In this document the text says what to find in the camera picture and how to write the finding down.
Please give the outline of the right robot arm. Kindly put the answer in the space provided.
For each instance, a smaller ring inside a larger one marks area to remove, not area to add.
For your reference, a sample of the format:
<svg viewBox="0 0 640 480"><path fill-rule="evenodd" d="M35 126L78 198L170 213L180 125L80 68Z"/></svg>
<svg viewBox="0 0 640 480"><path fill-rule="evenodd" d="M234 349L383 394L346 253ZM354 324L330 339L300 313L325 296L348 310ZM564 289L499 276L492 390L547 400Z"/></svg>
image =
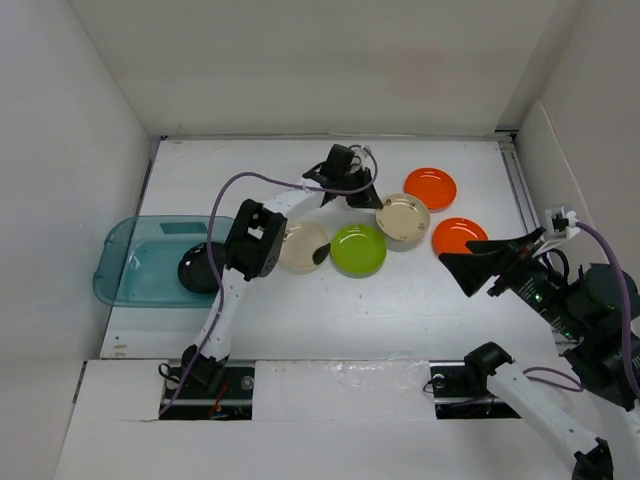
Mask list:
<svg viewBox="0 0 640 480"><path fill-rule="evenodd" d="M433 395L447 412L498 402L550 447L573 479L639 476L639 289L609 242L578 222L601 247L605 262L570 281L544 258L552 242L537 229L509 240L470 241L464 254L442 253L441 263L462 291L485 288L491 297L513 293L568 345L570 372L548 379L552 368L524 367L503 347L487 342L457 362L431 368Z"/></svg>

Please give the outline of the beige plate with flowers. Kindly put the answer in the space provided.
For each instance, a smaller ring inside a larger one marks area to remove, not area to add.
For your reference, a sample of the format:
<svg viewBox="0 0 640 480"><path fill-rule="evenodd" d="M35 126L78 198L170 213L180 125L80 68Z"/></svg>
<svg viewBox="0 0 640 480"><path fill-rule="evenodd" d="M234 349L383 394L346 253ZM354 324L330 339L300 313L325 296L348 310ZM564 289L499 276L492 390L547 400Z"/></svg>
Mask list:
<svg viewBox="0 0 640 480"><path fill-rule="evenodd" d="M406 193L388 195L375 213L378 228L392 251L416 248L426 237L431 225L427 207L417 197Z"/></svg>

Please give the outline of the green plate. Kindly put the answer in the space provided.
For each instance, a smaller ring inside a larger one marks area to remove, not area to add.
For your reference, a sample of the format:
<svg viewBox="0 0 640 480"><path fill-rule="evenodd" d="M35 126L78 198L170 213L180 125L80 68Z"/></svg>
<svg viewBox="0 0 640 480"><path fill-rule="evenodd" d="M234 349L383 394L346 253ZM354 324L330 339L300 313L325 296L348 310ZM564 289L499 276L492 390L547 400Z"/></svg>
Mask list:
<svg viewBox="0 0 640 480"><path fill-rule="evenodd" d="M330 254L335 265L344 273L368 276L376 273L387 256L384 235L365 224L341 228L330 242Z"/></svg>

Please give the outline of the beige plate with black patch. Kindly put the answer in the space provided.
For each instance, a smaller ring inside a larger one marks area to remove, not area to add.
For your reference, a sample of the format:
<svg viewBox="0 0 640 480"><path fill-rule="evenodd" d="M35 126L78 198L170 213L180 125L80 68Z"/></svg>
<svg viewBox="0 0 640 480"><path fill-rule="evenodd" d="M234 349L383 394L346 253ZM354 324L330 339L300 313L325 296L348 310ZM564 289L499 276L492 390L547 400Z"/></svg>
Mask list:
<svg viewBox="0 0 640 480"><path fill-rule="evenodd" d="M279 264L295 273L310 273L316 270L329 253L329 237L317 223L299 222L291 224L285 231Z"/></svg>

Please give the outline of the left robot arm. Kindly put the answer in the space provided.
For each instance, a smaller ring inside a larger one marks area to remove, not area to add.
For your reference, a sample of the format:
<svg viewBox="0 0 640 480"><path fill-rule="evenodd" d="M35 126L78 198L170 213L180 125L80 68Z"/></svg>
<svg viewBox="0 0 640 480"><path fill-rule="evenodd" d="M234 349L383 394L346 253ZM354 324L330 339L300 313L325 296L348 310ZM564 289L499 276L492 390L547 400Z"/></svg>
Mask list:
<svg viewBox="0 0 640 480"><path fill-rule="evenodd" d="M182 354L181 374L176 381L179 386L188 383L205 397L220 390L238 311L251 283L267 277L276 266L287 223L339 197L353 209L380 210L382 201L374 187L378 173L378 162L369 147L335 144L324 161L304 172L295 183L248 171L234 175L223 185L209 217L204 247L193 255L204 271L211 272L218 290L202 330ZM263 202L244 200L225 242L216 244L212 234L218 207L231 185L243 178L256 178L284 191Z"/></svg>

